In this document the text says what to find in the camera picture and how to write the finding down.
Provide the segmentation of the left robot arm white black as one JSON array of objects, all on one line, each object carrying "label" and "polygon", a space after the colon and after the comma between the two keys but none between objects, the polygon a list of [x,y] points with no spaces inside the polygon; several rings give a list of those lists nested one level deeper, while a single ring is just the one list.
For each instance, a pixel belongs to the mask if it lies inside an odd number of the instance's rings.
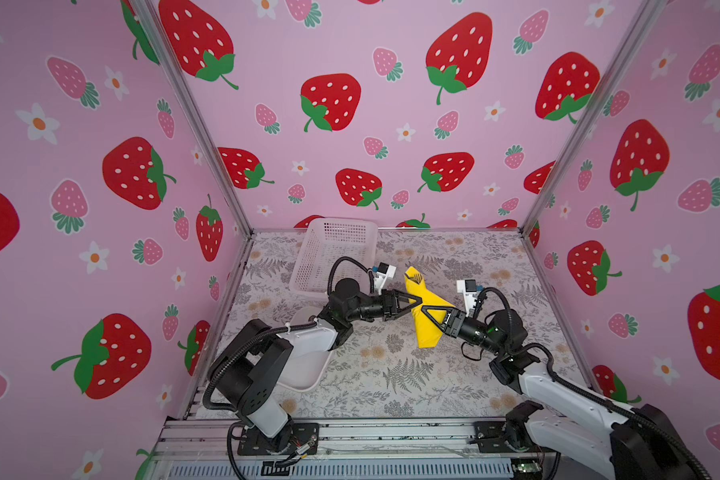
[{"label": "left robot arm white black", "polygon": [[211,365],[202,405],[234,413],[269,440],[287,439],[292,418],[271,398],[286,370],[301,369],[308,355],[342,346],[357,321],[396,320],[421,305],[419,296],[385,288],[366,294],[355,279],[344,278],[328,286],[327,304],[304,323],[272,327],[253,319]]}]

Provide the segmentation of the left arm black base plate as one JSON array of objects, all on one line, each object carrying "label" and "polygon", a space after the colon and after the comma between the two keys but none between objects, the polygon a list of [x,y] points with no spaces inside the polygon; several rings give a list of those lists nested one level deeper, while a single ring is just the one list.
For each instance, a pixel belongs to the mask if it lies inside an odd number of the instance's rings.
[{"label": "left arm black base plate", "polygon": [[289,421],[270,438],[257,427],[252,427],[241,434],[236,453],[241,456],[315,454],[319,432],[319,423]]}]

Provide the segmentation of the yellow paper napkin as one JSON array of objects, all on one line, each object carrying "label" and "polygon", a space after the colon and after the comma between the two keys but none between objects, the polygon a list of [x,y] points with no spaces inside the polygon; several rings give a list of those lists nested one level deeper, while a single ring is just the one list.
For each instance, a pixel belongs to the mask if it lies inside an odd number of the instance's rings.
[{"label": "yellow paper napkin", "polygon": [[440,325],[445,319],[446,309],[453,305],[431,292],[415,267],[408,267],[405,277],[407,293],[421,299],[421,304],[412,310],[417,346],[420,349],[434,348],[444,335]]}]

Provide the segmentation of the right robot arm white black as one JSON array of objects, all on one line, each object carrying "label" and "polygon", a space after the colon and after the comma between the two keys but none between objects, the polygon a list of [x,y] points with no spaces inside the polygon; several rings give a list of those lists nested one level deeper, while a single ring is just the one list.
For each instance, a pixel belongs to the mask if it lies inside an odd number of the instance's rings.
[{"label": "right robot arm white black", "polygon": [[494,377],[527,397],[531,410],[509,442],[552,449],[607,479],[710,478],[661,410],[633,408],[559,375],[551,351],[528,341],[516,311],[498,310],[488,323],[455,307],[425,305],[422,312],[443,335],[493,354]]}]

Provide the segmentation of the white plastic perforated basket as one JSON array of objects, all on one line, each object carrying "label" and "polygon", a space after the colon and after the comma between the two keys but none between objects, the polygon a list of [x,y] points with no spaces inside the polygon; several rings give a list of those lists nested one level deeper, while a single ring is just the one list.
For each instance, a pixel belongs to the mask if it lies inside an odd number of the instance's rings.
[{"label": "white plastic perforated basket", "polygon": [[378,227],[362,220],[318,218],[307,229],[290,279],[290,290],[310,298],[326,297],[329,273],[342,256],[373,267]]}]

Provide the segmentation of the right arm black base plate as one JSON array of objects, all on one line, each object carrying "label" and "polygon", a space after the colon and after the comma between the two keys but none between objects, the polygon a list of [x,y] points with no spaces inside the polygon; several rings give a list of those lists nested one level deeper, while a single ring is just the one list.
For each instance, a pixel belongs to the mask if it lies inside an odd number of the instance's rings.
[{"label": "right arm black base plate", "polygon": [[481,453],[542,453],[524,423],[506,420],[478,421],[474,437],[469,441]]}]

